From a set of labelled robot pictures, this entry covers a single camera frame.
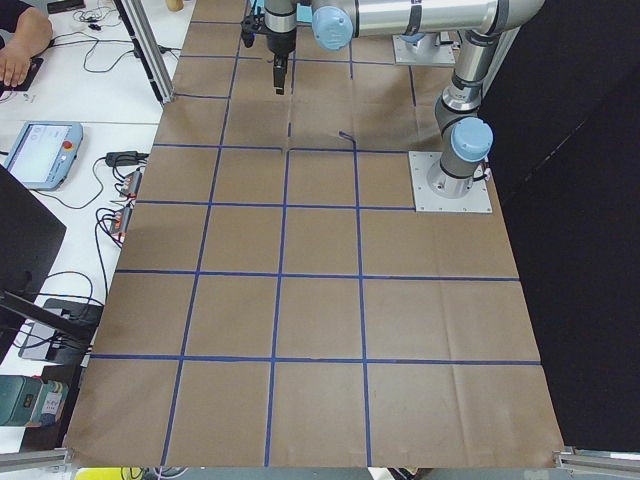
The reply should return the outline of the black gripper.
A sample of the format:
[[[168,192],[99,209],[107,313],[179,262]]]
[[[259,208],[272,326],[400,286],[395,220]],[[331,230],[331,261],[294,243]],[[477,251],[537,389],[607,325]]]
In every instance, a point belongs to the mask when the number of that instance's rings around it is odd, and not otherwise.
[[[294,51],[294,31],[267,30],[267,46],[274,54],[273,85],[276,94],[283,94],[288,71],[288,58]]]

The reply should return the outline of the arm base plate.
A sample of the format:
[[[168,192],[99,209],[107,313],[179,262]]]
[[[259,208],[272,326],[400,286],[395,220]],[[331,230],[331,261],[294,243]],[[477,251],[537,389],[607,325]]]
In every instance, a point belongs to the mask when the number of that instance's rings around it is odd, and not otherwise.
[[[487,180],[481,166],[466,179],[441,169],[441,152],[409,151],[415,210],[418,213],[491,214]]]
[[[394,35],[395,63],[408,66],[453,67],[455,56],[448,32],[425,33],[422,37]]]

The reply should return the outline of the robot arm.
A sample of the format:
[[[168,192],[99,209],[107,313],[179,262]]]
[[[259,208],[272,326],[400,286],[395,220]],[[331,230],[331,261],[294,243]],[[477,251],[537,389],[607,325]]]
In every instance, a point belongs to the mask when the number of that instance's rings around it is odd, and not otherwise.
[[[241,23],[246,47],[262,35],[273,54],[273,85],[283,94],[296,49],[300,10],[316,43],[330,52],[363,37],[388,36],[394,62],[449,67],[451,79],[434,104],[440,152],[415,152],[430,163],[414,175],[413,191],[453,203],[478,189],[494,140],[479,119],[488,75],[503,34],[511,35],[540,10],[539,1],[257,1]]]

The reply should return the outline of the person hand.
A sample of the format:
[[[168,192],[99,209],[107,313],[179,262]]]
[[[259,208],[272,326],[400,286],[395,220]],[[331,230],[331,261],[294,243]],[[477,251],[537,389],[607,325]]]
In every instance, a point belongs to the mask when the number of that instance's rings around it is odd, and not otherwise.
[[[1,81],[7,87],[21,85],[31,66],[33,53],[24,45],[6,45],[1,50]]]

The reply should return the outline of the person forearm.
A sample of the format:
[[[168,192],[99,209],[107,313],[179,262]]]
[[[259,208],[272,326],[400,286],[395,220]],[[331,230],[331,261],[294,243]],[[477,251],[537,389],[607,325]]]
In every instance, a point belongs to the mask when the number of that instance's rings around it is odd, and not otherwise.
[[[53,27],[48,16],[35,7],[21,12],[16,18],[15,26],[3,29],[13,33],[4,50],[24,57],[33,57],[43,52],[53,38]]]

